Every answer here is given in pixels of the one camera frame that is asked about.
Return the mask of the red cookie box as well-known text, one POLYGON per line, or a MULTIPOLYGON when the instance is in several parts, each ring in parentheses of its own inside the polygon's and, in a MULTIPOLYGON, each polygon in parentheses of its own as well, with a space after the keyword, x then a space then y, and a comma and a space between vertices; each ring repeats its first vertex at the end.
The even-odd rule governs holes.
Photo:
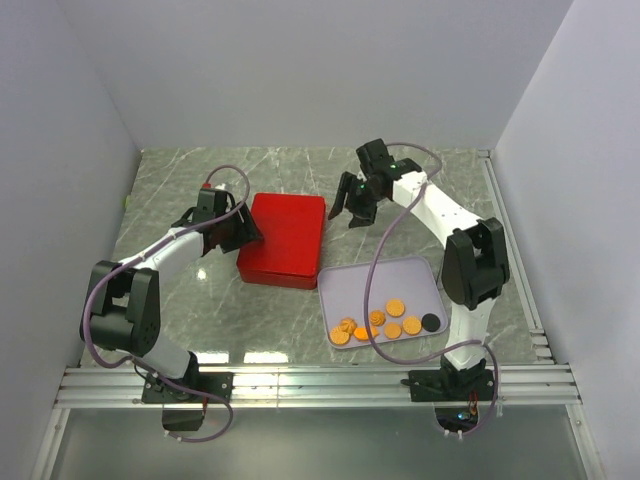
POLYGON ((250 284, 313 290, 317 286, 319 266, 276 261, 260 265, 239 259, 236 262, 241 279, 250 284))

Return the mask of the red box lid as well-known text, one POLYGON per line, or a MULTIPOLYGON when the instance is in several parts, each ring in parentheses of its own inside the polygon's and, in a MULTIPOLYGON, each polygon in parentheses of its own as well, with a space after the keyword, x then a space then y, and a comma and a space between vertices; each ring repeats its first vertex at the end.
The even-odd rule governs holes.
POLYGON ((319 266, 325 212, 326 203, 320 196, 257 193, 251 214, 264 240, 242 247, 237 261, 319 266))

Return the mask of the lilac plastic tray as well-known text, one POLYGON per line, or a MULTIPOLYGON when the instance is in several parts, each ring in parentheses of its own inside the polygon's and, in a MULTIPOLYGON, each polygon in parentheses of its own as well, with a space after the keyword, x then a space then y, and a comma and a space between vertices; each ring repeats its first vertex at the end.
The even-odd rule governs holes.
POLYGON ((375 341, 379 345, 398 343, 404 340, 432 337, 448 330, 449 320, 440 292, 436 286, 435 276, 428 261, 419 256, 409 256, 381 260, 376 264, 370 287, 368 315, 363 311, 364 290, 369 265, 367 263, 350 266, 330 267, 322 270, 318 276, 317 287, 320 296, 321 310, 324 320, 326 338, 337 350, 348 350, 368 346, 367 342, 356 340, 351 334, 350 341, 344 346, 334 346, 329 339, 329 332, 339 328, 339 322, 346 317, 353 318, 358 327, 365 327, 364 321, 377 316, 381 319, 373 323, 379 331, 375 341), (394 318, 386 313, 385 305, 390 299, 398 298, 405 304, 402 317, 394 318), (404 331, 395 340, 384 334, 385 325, 398 323, 402 327, 408 316, 422 318, 427 313, 436 314, 441 320, 438 332, 430 333, 421 330, 418 335, 407 335, 404 331))

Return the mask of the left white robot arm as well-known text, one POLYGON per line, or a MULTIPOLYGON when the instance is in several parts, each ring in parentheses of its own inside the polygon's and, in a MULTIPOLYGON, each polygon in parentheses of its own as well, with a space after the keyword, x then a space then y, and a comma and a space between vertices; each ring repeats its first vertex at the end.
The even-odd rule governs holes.
POLYGON ((161 285, 212 250, 229 253, 261 239, 246 201, 205 183, 196 205, 159 240, 93 267, 80 338, 93 356, 98 348, 124 353, 148 372, 149 387, 166 389, 178 402, 210 398, 196 355, 161 334, 161 285))

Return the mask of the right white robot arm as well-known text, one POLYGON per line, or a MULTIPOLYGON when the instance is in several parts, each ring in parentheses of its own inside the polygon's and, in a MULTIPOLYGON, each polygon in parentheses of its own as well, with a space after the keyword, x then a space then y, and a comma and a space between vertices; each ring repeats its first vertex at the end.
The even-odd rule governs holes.
POLYGON ((456 401, 477 399, 488 387, 495 401, 500 372, 486 335, 510 279, 504 226, 466 210, 434 184, 443 167, 436 153, 430 155, 435 166, 425 170, 411 158, 395 159, 389 148, 382 139, 357 148, 360 171, 341 175, 329 216, 348 211, 350 227, 368 227, 378 204, 388 200, 402 207, 402 217, 413 215, 435 236, 444 249, 441 282, 451 316, 446 346, 434 355, 440 369, 431 389, 439 401, 456 401))

